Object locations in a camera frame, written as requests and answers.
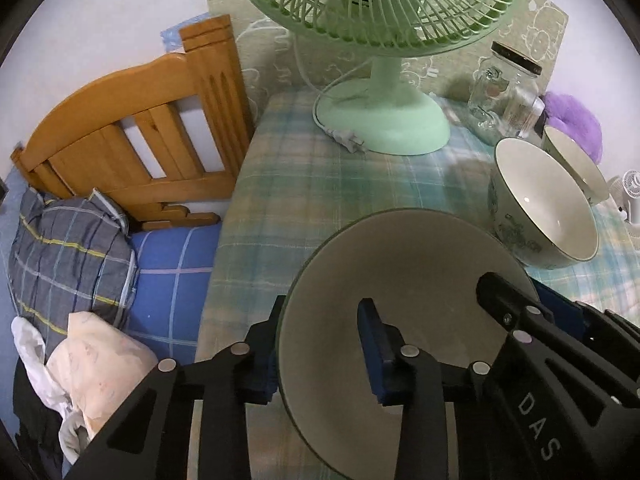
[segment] glass jar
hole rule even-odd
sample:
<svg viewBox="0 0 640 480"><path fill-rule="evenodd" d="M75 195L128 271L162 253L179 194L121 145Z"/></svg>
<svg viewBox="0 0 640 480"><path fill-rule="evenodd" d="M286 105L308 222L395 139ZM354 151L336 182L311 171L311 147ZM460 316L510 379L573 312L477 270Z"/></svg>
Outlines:
<svg viewBox="0 0 640 480"><path fill-rule="evenodd" d="M468 126L482 142L495 146L503 137L516 137L536 98L542 67L497 41L492 56L480 64L468 102Z"/></svg>

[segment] plaid tablecloth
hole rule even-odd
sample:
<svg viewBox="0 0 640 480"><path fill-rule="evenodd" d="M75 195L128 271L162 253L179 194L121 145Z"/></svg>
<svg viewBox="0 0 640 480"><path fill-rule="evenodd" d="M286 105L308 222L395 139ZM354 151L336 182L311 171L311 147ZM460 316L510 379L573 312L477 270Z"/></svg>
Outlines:
<svg viewBox="0 0 640 480"><path fill-rule="evenodd" d="M251 324L266 319L276 295L287 292L315 248L354 220L395 207L424 207L490 225L486 195L493 150L461 126L463 105L440 101L452 124L446 147L407 157L348 153L313 124L313 100L308 91L281 94L262 118L223 223L197 360L242 340ZM612 199L594 214L600 249L593 260L527 272L573 300L640 324L638 256ZM247 415L255 479L338 476L300 440L277 394L267 407L249 406ZM190 478L196 478L196 448L191 446Z"/></svg>

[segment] white wall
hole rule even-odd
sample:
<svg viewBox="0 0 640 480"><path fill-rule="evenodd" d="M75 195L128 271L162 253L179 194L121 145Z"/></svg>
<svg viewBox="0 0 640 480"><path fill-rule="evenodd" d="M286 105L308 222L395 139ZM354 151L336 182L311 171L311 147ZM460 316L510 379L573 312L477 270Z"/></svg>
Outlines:
<svg viewBox="0 0 640 480"><path fill-rule="evenodd" d="M640 169L640 56L601 0L552 0L569 24L549 89L580 98L604 131L606 177ZM0 66L0 176L51 108L102 75L164 53L159 33L206 0L46 0Z"/></svg>
<svg viewBox="0 0 640 480"><path fill-rule="evenodd" d="M552 0L569 15L548 90L576 96L602 124L608 179L640 170L640 56L602 0Z"/></svg>

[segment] black jar lid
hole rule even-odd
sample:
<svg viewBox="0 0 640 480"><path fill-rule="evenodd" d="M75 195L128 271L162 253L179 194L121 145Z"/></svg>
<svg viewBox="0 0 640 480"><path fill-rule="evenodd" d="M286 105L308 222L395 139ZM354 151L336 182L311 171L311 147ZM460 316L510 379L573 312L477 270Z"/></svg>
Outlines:
<svg viewBox="0 0 640 480"><path fill-rule="evenodd" d="M517 50L513 50L512 48L498 43L497 41L494 41L491 46L491 50L493 50L499 56L502 56L503 58L508 59L516 65L521 66L524 70L527 70L532 74L542 74L542 67L538 63L536 63L532 59L529 59L524 54L519 53Z"/></svg>

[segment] wooden bed frame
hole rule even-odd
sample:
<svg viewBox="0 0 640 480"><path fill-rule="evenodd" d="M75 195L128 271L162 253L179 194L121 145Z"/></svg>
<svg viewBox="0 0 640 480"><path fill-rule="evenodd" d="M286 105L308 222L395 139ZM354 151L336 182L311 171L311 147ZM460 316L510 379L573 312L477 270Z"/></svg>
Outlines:
<svg viewBox="0 0 640 480"><path fill-rule="evenodd" d="M114 72L70 95L11 155L30 186L60 198L95 187L146 230L216 223L170 202L231 197L254 132L228 15L180 30L185 54ZM197 95L224 171L205 172L173 101ZM117 124L133 116L166 177L152 178Z"/></svg>

